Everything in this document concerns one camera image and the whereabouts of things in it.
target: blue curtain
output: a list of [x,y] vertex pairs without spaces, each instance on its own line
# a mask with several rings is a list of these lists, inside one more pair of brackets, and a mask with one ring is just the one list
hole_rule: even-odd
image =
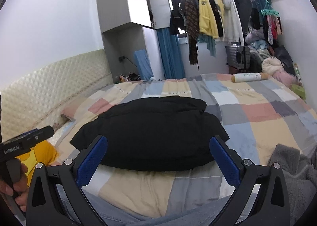
[[169,28],[157,29],[157,34],[165,79],[185,78],[178,36],[170,35]]

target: pink plush item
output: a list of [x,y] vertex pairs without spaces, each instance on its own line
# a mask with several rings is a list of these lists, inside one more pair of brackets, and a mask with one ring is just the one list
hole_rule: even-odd
[[279,70],[276,73],[274,73],[273,78],[283,83],[288,88],[291,88],[292,84],[297,84],[296,78],[284,70]]

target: light blue jeans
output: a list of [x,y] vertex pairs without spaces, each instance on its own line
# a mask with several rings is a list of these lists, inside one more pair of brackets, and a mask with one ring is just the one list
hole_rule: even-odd
[[[64,189],[57,185],[61,200],[65,206],[66,211],[69,214],[69,217],[80,223],[74,210],[72,209]],[[230,197],[225,197],[219,200],[212,201],[209,204],[203,205],[201,207],[188,210],[186,212],[163,216],[160,218],[149,218],[139,214],[129,214],[113,205],[107,203],[105,200],[93,196],[90,193],[84,191],[85,196],[94,207],[99,216],[104,220],[108,226],[208,226],[218,215],[224,205],[227,203]],[[243,221],[248,217],[249,212],[255,201],[256,194],[252,193],[249,201],[243,210],[239,220],[237,222]]]

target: wardrobe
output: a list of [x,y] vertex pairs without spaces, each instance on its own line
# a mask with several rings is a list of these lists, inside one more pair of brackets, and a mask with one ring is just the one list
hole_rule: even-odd
[[[164,79],[155,29],[151,28],[147,0],[97,0],[99,24],[105,52],[114,78],[120,74],[139,74],[134,52],[146,50],[153,75]],[[125,56],[123,62],[119,57]]]

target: suitcase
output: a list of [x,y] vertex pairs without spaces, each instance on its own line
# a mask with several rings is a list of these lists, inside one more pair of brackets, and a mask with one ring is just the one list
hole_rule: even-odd
[[250,69],[250,48],[248,46],[228,45],[227,65],[247,72]]

